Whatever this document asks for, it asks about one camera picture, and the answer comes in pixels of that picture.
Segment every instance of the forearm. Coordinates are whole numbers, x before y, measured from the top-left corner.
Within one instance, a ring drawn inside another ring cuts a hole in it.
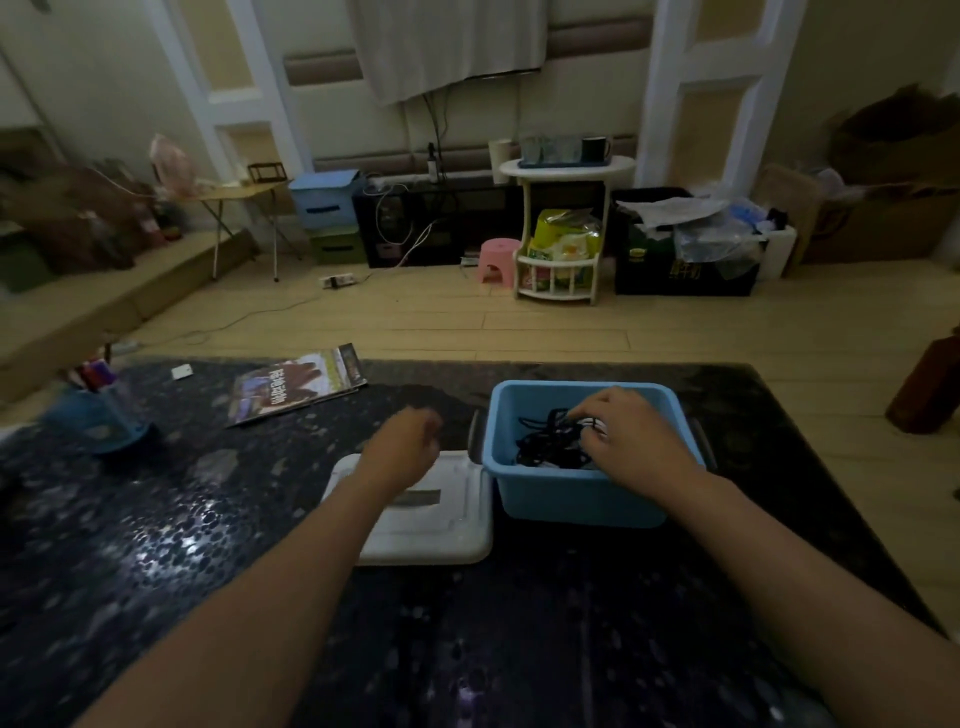
[[[719,563],[849,726],[960,722],[960,649],[704,473],[664,507]]]
[[[345,480],[134,663],[77,724],[281,726],[386,497]]]

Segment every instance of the pink stool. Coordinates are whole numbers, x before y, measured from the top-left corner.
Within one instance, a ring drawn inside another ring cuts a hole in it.
[[[519,250],[522,243],[512,237],[491,238],[480,246],[480,272],[482,283],[487,277],[488,268],[500,271],[500,277],[507,288],[514,287],[514,251]]]

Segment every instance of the magazine cover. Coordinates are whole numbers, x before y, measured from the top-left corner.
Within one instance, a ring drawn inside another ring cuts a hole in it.
[[[366,383],[352,344],[271,364],[233,383],[227,426],[339,397]]]

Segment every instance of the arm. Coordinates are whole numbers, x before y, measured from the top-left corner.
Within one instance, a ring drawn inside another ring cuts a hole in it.
[[[733,483],[706,473],[657,411],[622,389],[568,417],[596,464],[659,503],[717,561],[853,728],[960,724],[960,648],[797,537]]]
[[[285,725],[360,549],[437,459],[440,424],[409,407],[388,420],[303,523],[133,663],[77,728]]]

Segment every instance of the red-brown bottle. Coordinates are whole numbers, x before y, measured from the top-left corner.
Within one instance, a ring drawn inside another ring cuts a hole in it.
[[[887,419],[904,432],[936,432],[960,406],[960,327],[926,348],[890,406]]]

